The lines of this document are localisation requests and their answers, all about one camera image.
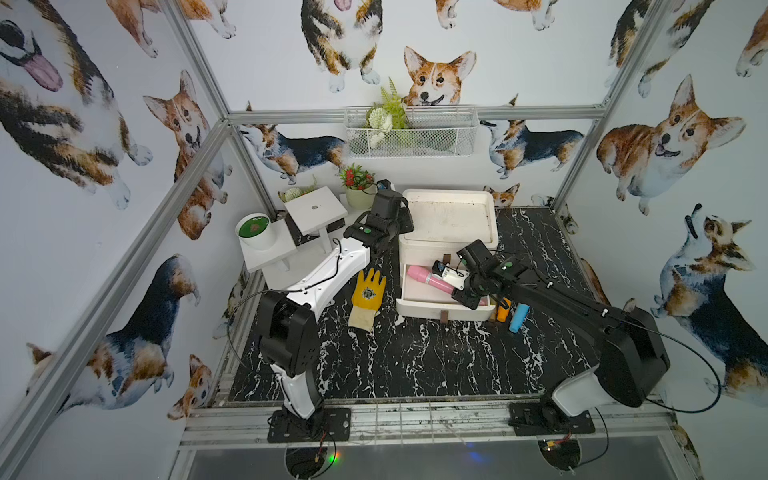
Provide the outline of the orange microphone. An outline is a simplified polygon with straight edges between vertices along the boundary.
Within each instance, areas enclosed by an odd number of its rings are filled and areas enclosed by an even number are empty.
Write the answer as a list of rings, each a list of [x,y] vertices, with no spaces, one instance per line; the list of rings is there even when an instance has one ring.
[[[507,298],[502,298],[499,300],[496,306],[495,320],[500,323],[506,323],[509,318],[511,308],[511,303]]]

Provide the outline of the white drawer cabinet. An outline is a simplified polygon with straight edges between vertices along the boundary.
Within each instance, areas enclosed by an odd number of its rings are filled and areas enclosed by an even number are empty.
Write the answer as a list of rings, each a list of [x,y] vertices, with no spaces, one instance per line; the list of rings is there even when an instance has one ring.
[[[498,245],[492,195],[485,191],[409,189],[403,193],[414,230],[399,236],[401,294],[396,309],[403,317],[483,322],[495,310],[488,296],[477,309],[464,307],[451,295],[408,275],[411,266],[431,268],[449,260],[457,268],[457,252],[475,240],[490,250]]]

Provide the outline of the blue microphone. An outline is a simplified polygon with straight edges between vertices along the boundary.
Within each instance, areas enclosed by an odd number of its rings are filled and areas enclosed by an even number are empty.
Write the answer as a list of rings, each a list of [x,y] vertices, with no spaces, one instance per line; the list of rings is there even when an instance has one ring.
[[[530,306],[520,303],[514,309],[511,320],[509,322],[508,330],[511,333],[518,333],[525,322]]]

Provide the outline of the pink microphone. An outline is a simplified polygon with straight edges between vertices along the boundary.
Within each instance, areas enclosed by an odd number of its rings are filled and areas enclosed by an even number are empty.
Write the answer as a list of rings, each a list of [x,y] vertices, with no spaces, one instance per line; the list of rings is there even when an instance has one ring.
[[[411,265],[407,268],[407,276],[423,284],[430,285],[447,294],[452,294],[455,287],[443,280],[439,275],[432,273],[424,266]]]

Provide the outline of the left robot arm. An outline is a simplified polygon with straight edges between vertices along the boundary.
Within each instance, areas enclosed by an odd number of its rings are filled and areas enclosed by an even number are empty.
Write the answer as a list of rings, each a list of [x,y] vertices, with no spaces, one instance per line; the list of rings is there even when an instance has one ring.
[[[256,315],[257,344],[279,381],[283,406],[295,417],[309,420],[323,403],[315,379],[322,312],[356,278],[350,319],[355,326],[370,327],[383,302],[387,277],[364,268],[399,235],[413,230],[408,200],[391,188],[380,190],[371,209],[346,228],[329,256],[305,279],[286,290],[262,294]]]

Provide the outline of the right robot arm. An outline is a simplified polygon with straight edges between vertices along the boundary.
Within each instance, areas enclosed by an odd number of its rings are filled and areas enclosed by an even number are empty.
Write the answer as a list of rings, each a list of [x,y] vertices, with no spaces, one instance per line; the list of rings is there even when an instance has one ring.
[[[596,366],[569,377],[546,393],[545,410],[577,417],[610,403],[641,406],[670,367],[670,360],[652,316],[626,312],[559,286],[529,264],[493,254],[476,240],[458,251],[467,274],[452,293],[461,305],[475,310],[489,297],[508,312],[508,330],[518,332],[530,310],[541,311],[586,339],[598,352]]]

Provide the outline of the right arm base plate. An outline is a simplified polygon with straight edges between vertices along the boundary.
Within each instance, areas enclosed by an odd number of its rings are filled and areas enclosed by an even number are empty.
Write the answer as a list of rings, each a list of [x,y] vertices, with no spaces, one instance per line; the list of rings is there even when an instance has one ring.
[[[517,436],[565,436],[592,434],[596,431],[589,413],[569,417],[552,402],[512,402],[508,405],[508,411],[508,425]]]

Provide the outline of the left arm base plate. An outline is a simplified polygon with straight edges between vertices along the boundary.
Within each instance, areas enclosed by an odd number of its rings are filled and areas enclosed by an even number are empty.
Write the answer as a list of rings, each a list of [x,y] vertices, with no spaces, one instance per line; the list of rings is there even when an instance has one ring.
[[[325,440],[347,441],[350,437],[350,408],[321,408],[309,419],[302,419],[285,407],[268,418],[269,443],[296,443]]]

